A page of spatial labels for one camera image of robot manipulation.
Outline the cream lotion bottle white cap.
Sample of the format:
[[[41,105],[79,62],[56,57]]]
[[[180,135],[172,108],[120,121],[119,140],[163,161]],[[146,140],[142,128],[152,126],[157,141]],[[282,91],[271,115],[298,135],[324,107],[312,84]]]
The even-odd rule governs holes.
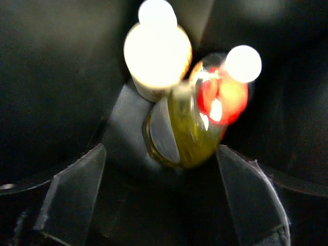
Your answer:
[[[124,58],[137,92],[157,102],[185,77],[192,45],[168,1],[143,1],[124,42]]]

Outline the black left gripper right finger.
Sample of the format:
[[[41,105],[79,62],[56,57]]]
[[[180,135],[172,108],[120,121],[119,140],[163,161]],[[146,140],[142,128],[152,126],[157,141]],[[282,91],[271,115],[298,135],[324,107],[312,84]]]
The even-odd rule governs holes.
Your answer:
[[[327,187],[225,145],[216,157],[240,245],[327,245]]]

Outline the black canvas bag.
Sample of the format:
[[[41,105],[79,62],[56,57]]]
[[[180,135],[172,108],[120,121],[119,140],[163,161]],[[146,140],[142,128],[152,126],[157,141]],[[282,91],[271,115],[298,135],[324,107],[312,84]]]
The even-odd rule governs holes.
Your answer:
[[[162,168],[142,123],[152,104],[124,61],[140,1],[1,1],[1,185],[106,161],[84,245],[240,245],[216,155]],[[327,187],[327,1],[171,1],[194,60],[247,44],[262,58],[223,145]]]

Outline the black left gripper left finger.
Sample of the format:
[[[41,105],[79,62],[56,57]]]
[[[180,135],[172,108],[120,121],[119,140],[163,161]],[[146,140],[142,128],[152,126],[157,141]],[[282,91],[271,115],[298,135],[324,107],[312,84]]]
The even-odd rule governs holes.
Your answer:
[[[31,245],[38,235],[84,245],[105,161],[100,143],[76,161],[1,185],[1,245]]]

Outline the yellow soap bottle red cap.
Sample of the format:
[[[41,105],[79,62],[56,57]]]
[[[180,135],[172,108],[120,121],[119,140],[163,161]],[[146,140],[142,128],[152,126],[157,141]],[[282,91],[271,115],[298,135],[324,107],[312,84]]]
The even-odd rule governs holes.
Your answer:
[[[158,101],[145,122],[148,154],[166,167],[191,169],[217,149],[227,127],[245,110],[248,84],[228,82],[219,71],[227,53],[214,52]]]

